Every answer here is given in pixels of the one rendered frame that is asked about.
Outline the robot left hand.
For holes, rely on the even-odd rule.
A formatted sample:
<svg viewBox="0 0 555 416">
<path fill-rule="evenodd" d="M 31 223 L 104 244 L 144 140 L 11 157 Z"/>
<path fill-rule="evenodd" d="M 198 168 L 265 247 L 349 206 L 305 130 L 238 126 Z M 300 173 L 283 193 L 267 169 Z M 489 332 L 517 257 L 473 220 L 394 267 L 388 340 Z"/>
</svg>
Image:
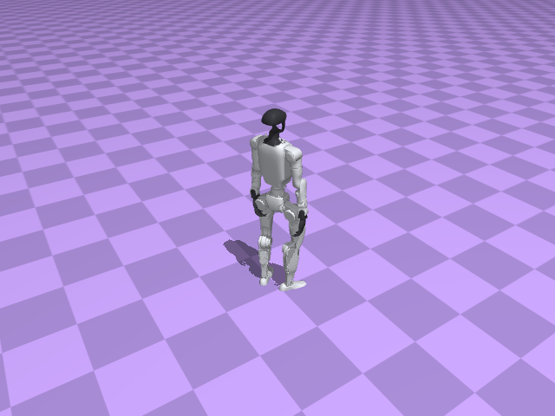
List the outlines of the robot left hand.
<svg viewBox="0 0 555 416">
<path fill-rule="evenodd" d="M 259 217 L 265 217 L 267 214 L 263 214 L 257 207 L 257 204 L 255 203 L 255 200 L 260 196 L 260 193 L 256 196 L 256 192 L 255 190 L 251 190 L 251 197 L 253 198 L 253 207 L 254 207 L 254 211 L 256 213 L 256 215 L 258 215 Z"/>
</svg>

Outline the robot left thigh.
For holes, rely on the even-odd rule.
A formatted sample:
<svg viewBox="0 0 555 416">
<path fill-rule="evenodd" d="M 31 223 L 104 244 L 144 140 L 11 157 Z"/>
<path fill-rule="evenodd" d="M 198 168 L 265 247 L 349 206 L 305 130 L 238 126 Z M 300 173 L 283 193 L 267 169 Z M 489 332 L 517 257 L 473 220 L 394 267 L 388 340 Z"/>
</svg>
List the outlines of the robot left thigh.
<svg viewBox="0 0 555 416">
<path fill-rule="evenodd" d="M 266 207 L 265 195 L 266 193 L 263 193 L 255 200 L 255 203 L 257 204 L 258 209 L 263 214 L 267 214 L 265 217 L 259 217 L 260 224 L 261 224 L 261 235 L 263 235 L 261 238 L 260 245 L 261 245 L 261 248 L 263 249 L 270 248 L 272 245 L 271 230 L 272 230 L 273 215 L 275 214 L 274 211 Z"/>
</svg>

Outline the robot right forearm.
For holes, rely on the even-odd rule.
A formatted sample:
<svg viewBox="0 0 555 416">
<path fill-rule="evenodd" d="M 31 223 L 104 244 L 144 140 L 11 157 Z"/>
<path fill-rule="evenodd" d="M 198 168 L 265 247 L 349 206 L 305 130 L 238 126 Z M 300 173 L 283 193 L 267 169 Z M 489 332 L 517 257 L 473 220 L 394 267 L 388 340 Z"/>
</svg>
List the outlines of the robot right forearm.
<svg viewBox="0 0 555 416">
<path fill-rule="evenodd" d="M 298 215 L 299 215 L 299 211 L 303 210 L 304 211 L 304 216 L 306 216 L 309 212 L 308 208 L 307 208 L 307 198 L 306 198 L 306 191 L 307 188 L 307 181 L 306 179 L 302 179 L 300 182 L 300 189 L 295 191 L 295 194 L 297 196 L 297 207 L 298 207 Z"/>
</svg>

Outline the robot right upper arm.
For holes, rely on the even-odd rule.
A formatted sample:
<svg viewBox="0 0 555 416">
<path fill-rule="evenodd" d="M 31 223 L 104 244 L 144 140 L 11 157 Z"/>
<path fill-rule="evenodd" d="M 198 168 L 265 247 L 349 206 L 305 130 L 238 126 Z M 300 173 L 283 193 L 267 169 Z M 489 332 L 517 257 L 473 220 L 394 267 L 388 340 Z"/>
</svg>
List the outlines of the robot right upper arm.
<svg viewBox="0 0 555 416">
<path fill-rule="evenodd" d="M 294 146 L 287 146 L 285 149 L 285 158 L 290 162 L 291 166 L 291 176 L 292 176 L 292 185 L 300 189 L 300 182 L 303 179 L 302 173 L 302 158 L 303 154 L 301 150 Z"/>
</svg>

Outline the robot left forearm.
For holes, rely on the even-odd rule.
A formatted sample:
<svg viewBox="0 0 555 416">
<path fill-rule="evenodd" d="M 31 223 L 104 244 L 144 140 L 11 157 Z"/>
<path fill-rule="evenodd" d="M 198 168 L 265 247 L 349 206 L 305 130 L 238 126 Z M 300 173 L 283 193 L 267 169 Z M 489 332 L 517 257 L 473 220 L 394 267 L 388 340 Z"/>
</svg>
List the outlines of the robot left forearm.
<svg viewBox="0 0 555 416">
<path fill-rule="evenodd" d="M 253 165 L 253 163 L 252 163 Z M 262 173 L 261 172 L 256 172 L 251 168 L 251 189 L 250 189 L 250 193 L 251 190 L 255 190 L 256 192 L 256 196 L 260 193 L 260 186 L 261 186 L 261 177 L 262 177 Z"/>
</svg>

